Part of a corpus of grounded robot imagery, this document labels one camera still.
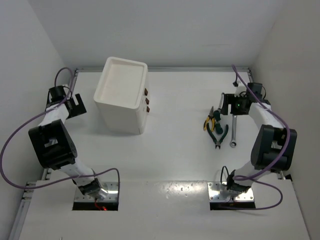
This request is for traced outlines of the green screwdriver orange tip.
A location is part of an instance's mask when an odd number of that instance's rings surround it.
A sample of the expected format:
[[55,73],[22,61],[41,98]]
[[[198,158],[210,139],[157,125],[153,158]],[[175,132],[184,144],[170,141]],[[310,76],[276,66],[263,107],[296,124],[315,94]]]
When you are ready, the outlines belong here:
[[221,120],[221,112],[219,110],[215,110],[213,112],[213,118],[218,123]]

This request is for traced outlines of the yellow handled pliers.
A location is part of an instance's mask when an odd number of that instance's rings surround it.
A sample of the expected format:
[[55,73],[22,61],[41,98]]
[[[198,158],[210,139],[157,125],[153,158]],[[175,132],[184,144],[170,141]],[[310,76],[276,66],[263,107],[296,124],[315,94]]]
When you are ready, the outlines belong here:
[[203,123],[203,130],[210,130],[211,132],[215,129],[215,118],[214,118],[215,108],[212,106],[206,120]]

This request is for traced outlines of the green handled cutters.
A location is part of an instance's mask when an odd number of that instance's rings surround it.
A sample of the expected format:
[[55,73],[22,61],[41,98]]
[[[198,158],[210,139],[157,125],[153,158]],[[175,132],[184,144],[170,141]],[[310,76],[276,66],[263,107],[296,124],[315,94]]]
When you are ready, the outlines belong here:
[[217,149],[217,148],[220,149],[220,148],[221,148],[221,143],[224,141],[225,137],[226,137],[227,134],[228,134],[229,125],[228,125],[228,124],[225,125],[224,132],[223,132],[222,136],[220,137],[220,139],[217,139],[217,138],[215,137],[215,135],[213,134],[213,132],[210,130],[208,123],[206,124],[206,130],[207,130],[209,136],[211,137],[213,143],[215,144],[215,149]]

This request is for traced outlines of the small green screwdriver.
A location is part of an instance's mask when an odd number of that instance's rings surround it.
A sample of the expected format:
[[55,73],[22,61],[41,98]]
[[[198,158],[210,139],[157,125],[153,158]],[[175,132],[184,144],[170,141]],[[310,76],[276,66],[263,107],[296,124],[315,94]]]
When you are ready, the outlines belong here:
[[215,123],[215,131],[218,135],[221,135],[223,133],[223,128],[219,122]]

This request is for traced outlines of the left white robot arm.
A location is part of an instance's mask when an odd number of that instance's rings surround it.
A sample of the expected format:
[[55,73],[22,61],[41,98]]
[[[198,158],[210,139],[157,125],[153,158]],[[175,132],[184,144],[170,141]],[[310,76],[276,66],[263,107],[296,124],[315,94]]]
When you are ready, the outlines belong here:
[[65,127],[67,119],[85,114],[87,110],[80,94],[75,95],[77,103],[72,97],[63,102],[66,89],[66,86],[59,85],[48,90],[51,99],[46,103],[47,113],[38,126],[28,131],[28,135],[43,168],[74,177],[72,181],[83,195],[102,200],[107,192],[94,176],[95,172],[80,161],[76,145]]

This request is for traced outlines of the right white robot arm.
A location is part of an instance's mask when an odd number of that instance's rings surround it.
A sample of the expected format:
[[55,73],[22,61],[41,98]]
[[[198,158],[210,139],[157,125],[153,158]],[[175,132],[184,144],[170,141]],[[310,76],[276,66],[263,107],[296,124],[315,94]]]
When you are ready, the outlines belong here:
[[221,114],[250,116],[259,129],[253,144],[250,160],[227,177],[226,189],[234,193],[247,192],[254,181],[270,173],[289,170],[297,131],[287,130],[285,125],[271,113],[271,104],[264,99],[261,83],[234,84],[235,93],[224,95]]

